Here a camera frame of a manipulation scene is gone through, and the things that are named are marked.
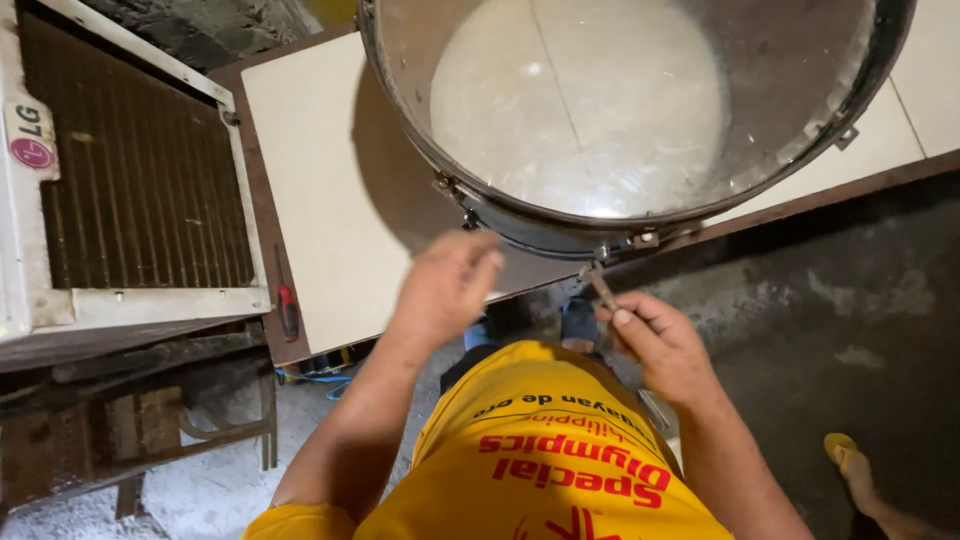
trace yellow flip-flop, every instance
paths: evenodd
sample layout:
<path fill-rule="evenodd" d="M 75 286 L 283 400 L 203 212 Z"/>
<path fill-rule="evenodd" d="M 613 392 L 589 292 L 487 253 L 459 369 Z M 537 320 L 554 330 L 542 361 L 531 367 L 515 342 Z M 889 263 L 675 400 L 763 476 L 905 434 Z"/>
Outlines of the yellow flip-flop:
<path fill-rule="evenodd" d="M 840 453 L 840 457 L 837 457 L 837 448 L 843 450 L 843 452 Z M 830 461 L 836 463 L 837 467 L 840 467 L 840 473 L 846 476 L 850 463 L 850 454 L 851 452 L 858 452 L 853 439 L 844 433 L 828 433 L 827 436 L 824 437 L 824 450 L 827 451 L 827 456 L 829 456 Z"/>

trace stainless steel drum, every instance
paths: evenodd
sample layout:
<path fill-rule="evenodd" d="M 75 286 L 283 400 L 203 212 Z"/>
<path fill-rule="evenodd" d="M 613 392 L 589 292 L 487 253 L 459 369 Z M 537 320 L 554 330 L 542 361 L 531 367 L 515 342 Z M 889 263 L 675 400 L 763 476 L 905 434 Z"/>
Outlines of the stainless steel drum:
<path fill-rule="evenodd" d="M 358 26 L 468 227 L 555 258 L 656 245 L 837 141 L 914 0 L 361 0 Z"/>

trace blue cable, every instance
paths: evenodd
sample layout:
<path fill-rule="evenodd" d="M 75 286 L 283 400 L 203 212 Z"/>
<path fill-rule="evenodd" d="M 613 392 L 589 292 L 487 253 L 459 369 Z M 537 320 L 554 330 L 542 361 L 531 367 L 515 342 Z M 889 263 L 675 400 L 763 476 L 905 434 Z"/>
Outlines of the blue cable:
<path fill-rule="evenodd" d="M 334 389 L 326 393 L 326 398 L 333 402 L 340 401 L 340 398 L 337 396 L 337 390 L 343 388 L 344 386 L 349 386 L 350 383 L 353 382 L 353 377 L 307 377 L 306 375 L 301 375 L 299 373 L 290 373 L 289 371 L 280 369 L 278 367 L 275 367 L 274 371 L 282 376 L 291 377 L 293 379 L 312 380 L 313 382 L 342 382 L 343 384 L 338 384 Z"/>

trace person's left hand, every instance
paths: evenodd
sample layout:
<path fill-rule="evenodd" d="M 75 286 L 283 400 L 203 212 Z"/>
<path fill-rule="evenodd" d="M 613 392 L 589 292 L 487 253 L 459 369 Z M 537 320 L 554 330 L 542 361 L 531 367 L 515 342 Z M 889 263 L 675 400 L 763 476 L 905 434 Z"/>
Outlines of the person's left hand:
<path fill-rule="evenodd" d="M 384 332 L 429 355 L 483 312 L 503 266 L 494 233 L 450 232 L 414 259 Z"/>

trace screwdriver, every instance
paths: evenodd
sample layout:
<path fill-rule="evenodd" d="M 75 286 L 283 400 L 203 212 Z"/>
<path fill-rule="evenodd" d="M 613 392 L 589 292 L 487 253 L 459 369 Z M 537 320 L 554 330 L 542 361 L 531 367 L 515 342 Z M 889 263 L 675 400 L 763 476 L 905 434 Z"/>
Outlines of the screwdriver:
<path fill-rule="evenodd" d="M 300 313 L 297 311 L 297 302 L 290 287 L 283 284 L 283 267 L 280 264 L 280 245 L 274 244 L 276 256 L 276 274 L 280 285 L 276 287 L 276 310 L 280 316 L 280 327 L 283 328 L 283 337 L 287 343 L 293 343 L 300 338 Z"/>

